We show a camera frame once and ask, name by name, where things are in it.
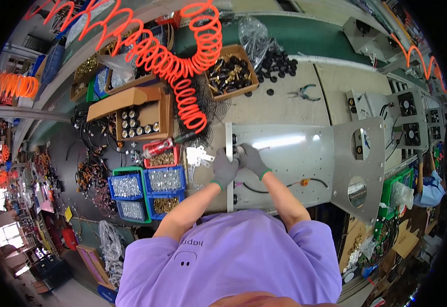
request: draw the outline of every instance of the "plastic bag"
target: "plastic bag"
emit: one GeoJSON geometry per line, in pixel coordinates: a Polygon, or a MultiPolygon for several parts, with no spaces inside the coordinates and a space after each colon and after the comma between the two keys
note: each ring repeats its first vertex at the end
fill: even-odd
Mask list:
{"type": "Polygon", "coordinates": [[[106,263],[105,271],[109,275],[109,281],[115,287],[119,287],[119,281],[123,273],[123,261],[125,248],[122,244],[124,238],[117,229],[107,221],[99,222],[99,237],[101,237],[100,248],[106,263]]]}
{"type": "MultiPolygon", "coordinates": [[[[107,9],[108,7],[110,7],[113,4],[114,4],[114,0],[110,0],[106,3],[99,5],[97,8],[93,9],[90,12],[90,20],[93,20],[94,18],[96,18],[105,9],[107,9]]],[[[76,39],[77,36],[80,35],[82,30],[84,29],[86,21],[87,21],[87,15],[84,14],[84,15],[80,16],[79,20],[72,26],[72,28],[70,28],[70,31],[68,31],[68,34],[67,34],[67,42],[65,43],[65,47],[68,47],[68,45],[70,45],[70,43],[73,42],[73,40],[76,39]]]]}
{"type": "Polygon", "coordinates": [[[99,63],[112,69],[111,86],[113,89],[133,81],[136,76],[136,57],[129,62],[125,60],[126,54],[111,57],[109,54],[99,56],[99,63]]]}
{"type": "Polygon", "coordinates": [[[408,209],[411,210],[413,201],[414,190],[399,181],[394,182],[390,193],[390,207],[406,205],[408,209]]]}
{"type": "Polygon", "coordinates": [[[283,50],[274,38],[268,37],[268,28],[264,23],[249,15],[239,20],[239,40],[254,70],[263,61],[266,51],[283,50]]]}
{"type": "Polygon", "coordinates": [[[375,245],[374,235],[371,234],[360,244],[360,252],[370,260],[374,253],[375,245]]]}

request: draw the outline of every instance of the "pliers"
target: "pliers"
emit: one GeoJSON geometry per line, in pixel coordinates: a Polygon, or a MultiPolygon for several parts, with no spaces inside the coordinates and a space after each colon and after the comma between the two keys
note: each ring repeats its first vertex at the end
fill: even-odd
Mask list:
{"type": "Polygon", "coordinates": [[[301,87],[298,92],[290,92],[290,93],[287,93],[287,94],[295,94],[295,96],[290,97],[290,98],[302,97],[302,99],[307,99],[307,100],[310,100],[310,101],[318,101],[318,100],[320,100],[320,97],[314,98],[314,97],[309,97],[309,95],[305,94],[305,91],[309,87],[315,87],[315,86],[316,86],[315,84],[308,84],[308,85],[306,85],[304,87],[301,87]]]}

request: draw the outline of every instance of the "yellow label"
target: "yellow label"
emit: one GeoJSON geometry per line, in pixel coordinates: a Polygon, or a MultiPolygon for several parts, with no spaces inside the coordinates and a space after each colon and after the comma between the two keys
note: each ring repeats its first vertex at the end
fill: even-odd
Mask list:
{"type": "Polygon", "coordinates": [[[67,223],[72,218],[72,210],[70,210],[70,206],[67,207],[67,210],[65,210],[65,218],[67,219],[67,223]]]}

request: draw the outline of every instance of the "blue shirt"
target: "blue shirt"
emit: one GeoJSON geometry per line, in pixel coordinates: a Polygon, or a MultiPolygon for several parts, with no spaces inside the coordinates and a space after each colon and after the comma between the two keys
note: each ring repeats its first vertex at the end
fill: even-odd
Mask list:
{"type": "Polygon", "coordinates": [[[431,172],[431,176],[434,178],[433,184],[435,186],[423,186],[423,193],[418,193],[414,197],[414,205],[428,208],[435,207],[441,202],[441,198],[445,195],[445,189],[440,184],[442,179],[435,170],[431,172]]]}

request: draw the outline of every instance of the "wire fan grill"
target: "wire fan grill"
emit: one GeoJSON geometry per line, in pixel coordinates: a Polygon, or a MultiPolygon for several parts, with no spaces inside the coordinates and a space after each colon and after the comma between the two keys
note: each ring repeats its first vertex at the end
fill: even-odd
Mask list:
{"type": "MultiPolygon", "coordinates": [[[[209,147],[213,140],[213,130],[211,125],[216,123],[223,125],[223,118],[230,108],[231,99],[225,99],[218,102],[215,101],[210,92],[210,88],[206,83],[205,76],[203,75],[198,75],[191,78],[191,87],[194,87],[196,90],[196,93],[194,94],[197,98],[196,104],[198,105],[199,109],[206,114],[208,125],[206,125],[206,127],[197,134],[196,138],[186,142],[184,145],[191,146],[194,144],[196,147],[200,145],[203,147],[209,147]]],[[[172,95],[172,103],[174,104],[174,109],[177,109],[177,102],[174,96],[175,95],[172,95]]],[[[178,120],[179,133],[181,135],[191,131],[183,124],[183,121],[179,116],[177,116],[177,114],[175,114],[175,117],[178,120]]]]}

